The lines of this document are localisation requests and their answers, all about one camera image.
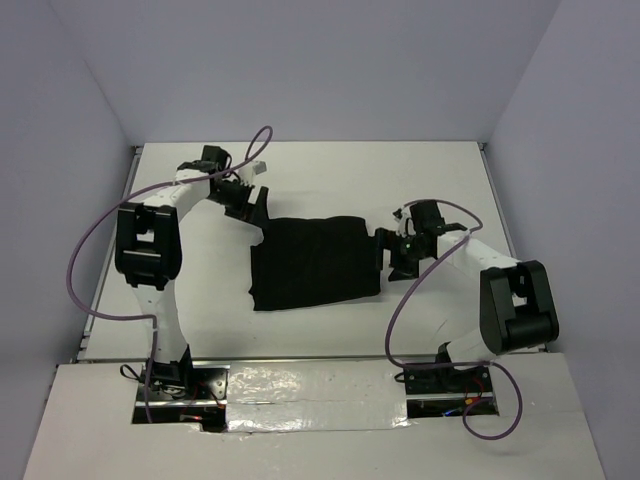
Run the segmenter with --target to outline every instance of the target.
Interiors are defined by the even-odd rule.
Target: red wire
[[[195,389],[194,389],[194,391],[193,391],[193,397],[191,398],[191,401],[189,402],[189,404],[188,404],[188,405],[186,405],[186,406],[185,406],[185,407],[180,411],[180,414],[179,414],[178,416],[180,416],[180,415],[184,415],[184,412],[186,412],[186,411],[187,411],[187,409],[188,409],[191,405],[193,405],[193,402],[196,400],[196,397],[197,397],[197,396],[198,396],[198,385],[196,385],[196,387],[195,387]]]

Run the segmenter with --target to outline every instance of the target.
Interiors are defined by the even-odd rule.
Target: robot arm
[[[175,185],[141,203],[125,203],[118,210],[116,268],[133,288],[142,313],[157,318],[156,356],[153,371],[147,372],[154,383],[186,389],[191,383],[191,353],[180,329],[175,300],[175,278],[182,265],[180,221],[205,199],[225,206],[227,216],[253,225],[263,226],[269,219],[266,187],[261,187],[255,204],[249,203],[250,181],[265,171],[263,162],[244,167],[233,180],[181,183],[225,170],[229,158],[221,148],[206,146],[200,160],[178,167]]]
[[[459,233],[446,233],[438,238],[438,251],[445,252],[461,240]],[[520,262],[475,238],[446,261],[480,280],[479,328],[441,347],[448,360],[488,361],[558,338],[551,288],[540,262]]]
[[[445,222],[435,200],[417,202],[409,211],[394,212],[399,221],[396,232],[376,230],[380,269],[383,250],[391,252],[390,281],[417,278],[420,260],[438,258],[467,235],[462,225]],[[479,279],[480,318],[479,328],[440,347],[438,362],[488,361],[558,337],[549,280],[540,262],[521,262],[475,238],[469,238],[446,261]]]

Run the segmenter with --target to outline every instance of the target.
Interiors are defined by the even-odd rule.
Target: wire
[[[182,410],[180,410],[180,413],[178,414],[179,417],[184,415],[184,413],[189,409],[189,407],[191,407],[191,405],[193,405],[193,402],[196,401],[197,397],[198,397],[198,384],[196,384],[196,386],[193,389],[193,397],[191,397],[191,400],[189,401],[189,403],[187,403],[184,406],[184,408]]]
[[[125,370],[128,371],[131,376],[127,375],[125,373]],[[129,380],[136,380],[138,383],[142,383],[142,380],[140,380],[140,375],[138,375],[138,373],[131,368],[131,365],[127,365],[126,363],[124,365],[120,365],[120,375],[122,375],[124,378],[128,378]]]
[[[262,142],[260,147],[258,147],[256,152],[252,153],[255,143],[258,141],[258,139],[264,132],[267,132],[267,137]],[[213,178],[222,177],[227,173],[235,172],[236,170],[247,165],[248,163],[254,161],[264,151],[264,149],[267,148],[267,145],[269,145],[272,138],[273,138],[273,128],[271,128],[271,126],[269,125],[265,125],[260,130],[258,130],[258,133],[255,134],[255,136],[249,143],[249,146],[247,147],[247,151],[244,156],[244,161],[242,163],[239,163],[234,167],[230,167],[229,169],[214,173],[212,175],[204,175],[202,177],[181,180],[180,183],[182,185],[187,185],[190,183],[201,182],[203,180],[211,180]],[[102,312],[93,310],[91,307],[86,305],[82,300],[80,300],[78,295],[76,295],[76,292],[73,290],[73,268],[78,258],[78,254],[80,253],[82,246],[85,244],[89,236],[95,231],[96,228],[98,228],[98,226],[107,217],[109,217],[109,215],[115,212],[118,209],[118,207],[120,207],[120,205],[144,193],[150,192],[152,190],[157,190],[159,188],[170,187],[170,186],[173,186],[174,184],[175,184],[174,181],[168,181],[168,182],[156,183],[154,185],[149,185],[148,187],[142,188],[136,192],[126,195],[124,198],[118,201],[118,203],[116,203],[112,207],[108,208],[104,213],[102,213],[102,215],[100,215],[98,219],[95,222],[93,222],[93,224],[87,229],[87,231],[80,237],[80,240],[74,247],[73,252],[71,253],[71,258],[69,259],[69,265],[67,266],[67,275],[66,275],[67,293],[69,294],[71,301],[73,301],[76,307],[78,307],[83,312],[89,315],[93,315],[94,317],[97,317],[97,318],[102,318],[104,320],[116,320],[120,322],[128,322],[128,321],[135,321],[135,320],[151,320],[151,327],[153,331],[152,339],[151,339],[151,353],[149,355],[149,360],[146,366],[147,374],[144,376],[144,408],[147,415],[147,422],[149,423],[153,423],[153,420],[151,418],[151,409],[149,408],[149,389],[151,387],[151,371],[152,371],[153,362],[156,356],[156,350],[158,348],[158,319],[155,315],[152,315],[152,314],[111,315],[108,313],[102,313]]]
[[[471,237],[471,235],[474,232],[477,232],[478,230],[482,229],[484,227],[484,223],[482,222],[482,220],[480,219],[480,217],[478,217],[475,213],[471,212],[470,210],[467,210],[466,208],[458,205],[457,203],[453,203],[450,202],[448,200],[438,200],[438,199],[430,199],[432,201],[436,201],[438,203],[441,203],[443,205],[449,205],[450,207],[456,208],[457,210],[460,210],[464,213],[466,213],[467,215],[469,215],[471,218],[473,218],[476,222],[477,225],[475,227],[472,227],[471,229],[469,229],[469,231],[467,232],[467,235],[465,235],[462,240],[460,240],[458,243],[456,243],[455,245],[453,245],[449,250],[447,250],[445,253],[443,253],[440,258],[438,258],[435,262],[433,262],[431,265],[429,265],[427,267],[427,269],[424,271],[424,273],[422,273],[415,282],[413,282],[413,284],[409,287],[409,289],[407,290],[407,292],[404,294],[404,296],[402,297],[402,299],[400,300],[400,303],[398,303],[398,306],[396,307],[395,311],[393,312],[393,315],[391,316],[391,319],[389,320],[389,325],[387,327],[387,333],[384,337],[384,351],[385,351],[385,355],[387,356],[387,359],[396,367],[402,368],[402,369],[407,369],[407,370],[436,370],[436,369],[440,369],[440,368],[455,368],[455,367],[479,367],[479,366],[484,366],[484,367],[488,367],[488,366],[493,366],[496,367],[497,369],[499,369],[502,373],[504,373],[507,377],[507,379],[509,380],[509,382],[511,382],[511,385],[513,386],[513,389],[515,391],[516,394],[516,399],[518,402],[518,409],[516,412],[516,416],[513,420],[513,423],[509,426],[509,428],[507,428],[504,432],[499,433],[497,435],[484,435],[482,433],[478,433],[475,430],[473,430],[473,428],[471,428],[471,426],[469,425],[468,422],[468,415],[469,412],[475,408],[476,406],[483,404],[483,403],[487,403],[492,401],[489,398],[481,398],[478,401],[473,402],[470,405],[467,405],[467,407],[464,409],[464,411],[462,412],[462,424],[464,425],[464,427],[469,431],[469,433],[471,433],[471,435],[473,435],[474,437],[480,438],[482,440],[500,440],[503,439],[509,435],[511,435],[511,433],[513,433],[513,431],[518,427],[518,424],[520,423],[520,420],[522,419],[522,411],[523,411],[523,402],[522,402],[522,392],[520,391],[520,387],[518,386],[515,378],[513,378],[513,375],[511,375],[511,373],[502,365],[500,365],[499,363],[493,362],[493,361],[479,361],[479,362],[448,362],[448,363],[411,363],[411,364],[407,364],[407,363],[403,363],[400,362],[398,360],[396,360],[393,355],[391,354],[391,335],[393,334],[393,327],[395,326],[396,322],[398,321],[398,317],[400,316],[400,312],[402,312],[402,309],[404,308],[404,306],[406,305],[406,303],[409,301],[409,298],[411,298],[411,295],[413,295],[413,293],[418,289],[418,287],[420,286],[420,284],[436,269],[438,268],[440,265],[442,265],[442,263],[444,263],[444,261],[449,258],[451,255],[453,255],[457,250],[459,250],[460,248],[462,248],[468,241],[469,238]],[[409,207],[415,203],[418,202],[424,202],[424,201],[428,201],[428,200],[414,200],[412,202],[406,203],[404,205],[404,208]]]

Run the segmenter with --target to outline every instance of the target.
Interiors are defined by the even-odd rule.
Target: white wall
[[[55,364],[85,317],[67,299],[74,242],[122,191],[131,152],[48,2],[0,5],[0,478],[22,478]],[[87,248],[90,299],[109,228]]]
[[[489,162],[520,256],[549,270],[607,477],[638,478],[640,2],[562,1]]]
[[[487,140],[559,0],[52,0],[133,142]]]

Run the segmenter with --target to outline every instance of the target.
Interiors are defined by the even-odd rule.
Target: black cloth
[[[380,293],[376,246],[363,218],[276,218],[251,247],[256,311],[286,310]]]

